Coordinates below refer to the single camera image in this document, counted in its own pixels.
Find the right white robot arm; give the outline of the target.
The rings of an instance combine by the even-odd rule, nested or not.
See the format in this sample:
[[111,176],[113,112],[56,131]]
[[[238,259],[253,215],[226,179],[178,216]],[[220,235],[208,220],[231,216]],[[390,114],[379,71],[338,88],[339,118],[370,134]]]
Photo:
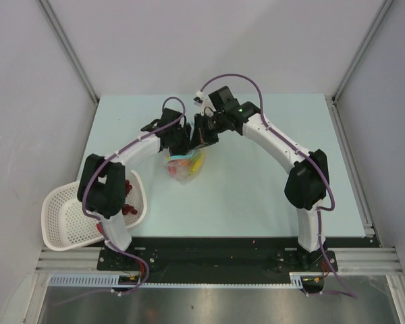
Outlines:
[[318,149],[307,151],[269,123],[254,103],[239,103],[224,86],[209,95],[198,91],[194,102],[201,112],[194,116],[190,145],[194,149],[210,146],[219,134],[230,130],[258,144],[288,175],[284,188],[287,200],[298,216],[298,264],[306,271],[322,263],[325,238],[322,234],[320,206],[327,194],[328,162]]

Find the orange fake fruit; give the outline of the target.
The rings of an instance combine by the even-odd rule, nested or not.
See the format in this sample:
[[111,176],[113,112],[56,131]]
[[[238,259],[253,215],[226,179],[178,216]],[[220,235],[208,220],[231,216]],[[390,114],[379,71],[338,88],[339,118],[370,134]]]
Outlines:
[[167,169],[171,177],[182,178],[188,174],[189,160],[176,159],[167,162]]

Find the clear zip top bag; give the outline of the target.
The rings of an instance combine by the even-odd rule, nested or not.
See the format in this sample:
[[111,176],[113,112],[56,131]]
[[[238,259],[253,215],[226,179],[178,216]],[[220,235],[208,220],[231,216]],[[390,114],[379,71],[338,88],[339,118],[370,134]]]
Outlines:
[[171,155],[169,151],[162,152],[162,166],[169,176],[180,184],[188,184],[198,176],[207,154],[202,149],[190,151],[185,155]]

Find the red fake apple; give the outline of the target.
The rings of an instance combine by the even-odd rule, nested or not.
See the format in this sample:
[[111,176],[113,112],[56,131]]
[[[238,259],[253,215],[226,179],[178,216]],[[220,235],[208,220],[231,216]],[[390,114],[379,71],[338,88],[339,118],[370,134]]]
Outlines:
[[97,230],[99,231],[100,234],[103,234],[103,228],[100,223],[97,223]]

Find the yellow fake banana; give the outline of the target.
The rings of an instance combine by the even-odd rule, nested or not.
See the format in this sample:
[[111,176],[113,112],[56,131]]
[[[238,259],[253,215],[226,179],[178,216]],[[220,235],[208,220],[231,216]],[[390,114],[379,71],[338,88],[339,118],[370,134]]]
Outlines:
[[195,153],[189,160],[188,174],[196,173],[205,161],[205,154],[201,151]]

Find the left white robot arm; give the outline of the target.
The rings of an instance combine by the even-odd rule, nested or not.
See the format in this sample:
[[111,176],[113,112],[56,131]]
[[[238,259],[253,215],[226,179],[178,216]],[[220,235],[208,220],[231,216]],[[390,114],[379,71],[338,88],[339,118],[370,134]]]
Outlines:
[[132,237],[125,225],[122,208],[127,197],[126,168],[135,167],[144,159],[163,149],[186,140],[180,124],[184,112],[169,108],[162,110],[159,119],[143,127],[137,138],[109,156],[87,156],[77,198],[85,216],[100,223],[105,243],[114,250],[112,261],[120,269],[131,268],[136,254],[129,249]]

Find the dark fake grape bunch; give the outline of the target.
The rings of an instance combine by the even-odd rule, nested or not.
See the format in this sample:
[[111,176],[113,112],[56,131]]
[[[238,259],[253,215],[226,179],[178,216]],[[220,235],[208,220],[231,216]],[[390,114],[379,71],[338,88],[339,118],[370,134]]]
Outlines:
[[[133,185],[130,183],[129,180],[125,181],[125,189],[126,189],[126,198],[128,199],[133,191]],[[137,215],[138,209],[134,206],[133,203],[130,203],[127,199],[125,200],[125,203],[121,208],[122,215],[123,216]]]

